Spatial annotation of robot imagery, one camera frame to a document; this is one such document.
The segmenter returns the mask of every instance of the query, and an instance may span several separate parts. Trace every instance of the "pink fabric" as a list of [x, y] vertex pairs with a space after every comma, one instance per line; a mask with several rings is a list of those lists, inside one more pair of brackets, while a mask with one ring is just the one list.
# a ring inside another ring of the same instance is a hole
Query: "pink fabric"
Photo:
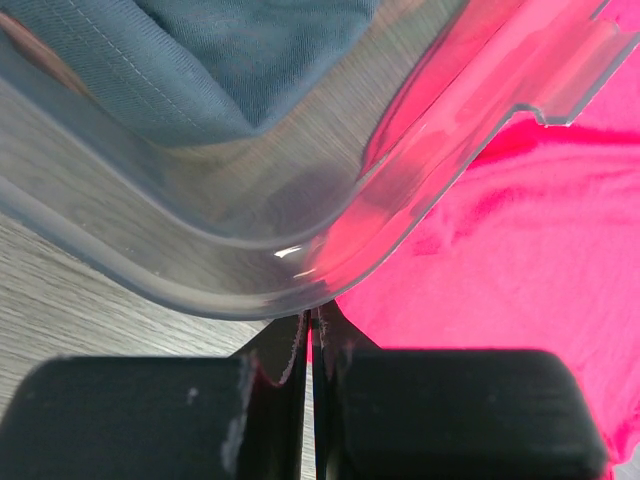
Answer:
[[[637, 0], [602, 16], [640, 30]], [[386, 347], [557, 353], [612, 464], [628, 460], [640, 442], [640, 51], [574, 126], [511, 122], [338, 303]]]

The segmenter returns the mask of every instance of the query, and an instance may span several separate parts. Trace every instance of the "pink t-shirt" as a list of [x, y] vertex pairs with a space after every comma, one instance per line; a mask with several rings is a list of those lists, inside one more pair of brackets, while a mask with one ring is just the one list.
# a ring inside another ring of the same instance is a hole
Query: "pink t-shirt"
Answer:
[[[638, 0], [601, 16], [640, 30]], [[386, 347], [557, 353], [611, 463], [628, 460], [640, 441], [640, 50], [574, 126], [514, 119], [338, 303]]]

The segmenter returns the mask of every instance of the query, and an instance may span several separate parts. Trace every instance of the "gray cloth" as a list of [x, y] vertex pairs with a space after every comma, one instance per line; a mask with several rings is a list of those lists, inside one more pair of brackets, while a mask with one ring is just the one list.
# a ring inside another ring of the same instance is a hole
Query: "gray cloth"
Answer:
[[378, 0], [0, 0], [100, 105], [165, 146], [281, 120], [367, 29]]

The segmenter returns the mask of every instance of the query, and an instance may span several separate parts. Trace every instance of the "wood grain table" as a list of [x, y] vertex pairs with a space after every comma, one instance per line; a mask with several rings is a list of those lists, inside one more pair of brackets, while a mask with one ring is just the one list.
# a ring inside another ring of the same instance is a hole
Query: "wood grain table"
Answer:
[[[0, 215], [0, 415], [27, 372], [62, 354], [227, 355], [261, 323], [206, 320], [155, 305]], [[311, 391], [307, 377], [307, 392]], [[302, 478], [315, 478], [307, 395]], [[640, 478], [640, 452], [618, 480]]]

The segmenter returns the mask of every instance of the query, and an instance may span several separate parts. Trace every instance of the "clear plastic container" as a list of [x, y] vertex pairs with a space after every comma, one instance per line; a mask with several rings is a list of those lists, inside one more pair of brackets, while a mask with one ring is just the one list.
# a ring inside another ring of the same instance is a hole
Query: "clear plastic container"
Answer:
[[602, 0], [383, 0], [265, 135], [167, 149], [0, 44], [0, 208], [220, 319], [318, 305], [384, 260], [508, 118], [566, 125], [638, 44]]

